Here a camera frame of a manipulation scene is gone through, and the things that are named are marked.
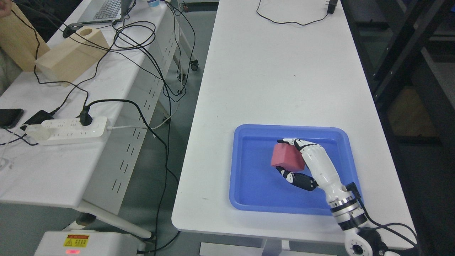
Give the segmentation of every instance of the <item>smartphone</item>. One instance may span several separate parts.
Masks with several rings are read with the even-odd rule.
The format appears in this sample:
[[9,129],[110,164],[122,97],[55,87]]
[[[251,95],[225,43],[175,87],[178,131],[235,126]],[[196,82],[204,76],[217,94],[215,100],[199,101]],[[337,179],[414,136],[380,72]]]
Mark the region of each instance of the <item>smartphone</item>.
[[0,128],[2,129],[11,129],[17,125],[20,118],[24,114],[22,108],[15,109],[0,109]]

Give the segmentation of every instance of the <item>person's hand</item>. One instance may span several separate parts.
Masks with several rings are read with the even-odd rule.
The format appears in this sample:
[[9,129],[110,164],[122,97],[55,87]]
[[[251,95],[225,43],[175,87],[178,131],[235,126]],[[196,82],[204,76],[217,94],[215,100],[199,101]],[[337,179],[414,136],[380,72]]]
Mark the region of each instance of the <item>person's hand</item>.
[[0,0],[0,18],[11,14],[11,0]]

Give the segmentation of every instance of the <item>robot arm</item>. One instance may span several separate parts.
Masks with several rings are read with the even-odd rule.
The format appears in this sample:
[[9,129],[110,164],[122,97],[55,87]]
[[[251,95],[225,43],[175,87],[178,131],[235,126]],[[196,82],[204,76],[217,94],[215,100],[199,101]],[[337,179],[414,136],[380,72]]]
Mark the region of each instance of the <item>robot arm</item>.
[[372,226],[365,211],[350,191],[360,198],[354,183],[344,186],[325,149],[317,144],[298,138],[284,138],[278,143],[293,145],[301,154],[312,177],[293,173],[277,166],[277,170],[291,184],[312,191],[316,187],[324,190],[332,215],[345,233],[345,249],[351,256],[398,256],[389,251]]

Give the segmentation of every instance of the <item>white desk panel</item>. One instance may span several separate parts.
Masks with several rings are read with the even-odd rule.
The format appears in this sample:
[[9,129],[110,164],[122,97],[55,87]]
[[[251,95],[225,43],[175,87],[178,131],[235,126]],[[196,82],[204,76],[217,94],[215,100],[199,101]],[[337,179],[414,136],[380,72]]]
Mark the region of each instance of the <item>white desk panel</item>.
[[[321,0],[286,2],[263,0],[260,12],[278,21],[306,23],[327,10]],[[257,5],[219,3],[173,224],[210,234],[344,242],[331,216],[244,211],[231,205],[233,134],[237,126],[251,123],[344,130],[372,218],[412,226],[341,4],[333,15],[305,27],[272,24],[256,14]],[[410,247],[380,233],[390,247]]]

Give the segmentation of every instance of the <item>wooden block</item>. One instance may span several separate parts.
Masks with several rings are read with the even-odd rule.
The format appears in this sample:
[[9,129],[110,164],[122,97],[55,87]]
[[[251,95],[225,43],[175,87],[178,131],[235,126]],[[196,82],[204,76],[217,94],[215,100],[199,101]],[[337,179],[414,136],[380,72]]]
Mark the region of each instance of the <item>wooden block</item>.
[[38,33],[36,33],[38,41],[36,40],[32,24],[15,3],[12,3],[12,11],[31,28],[20,21],[14,13],[0,19],[0,47],[23,71],[33,71],[38,41],[40,42],[38,57],[48,52],[49,47]]
[[50,81],[73,82],[106,53],[92,47],[95,46],[92,42],[109,48],[101,30],[84,26],[38,58],[36,65]]

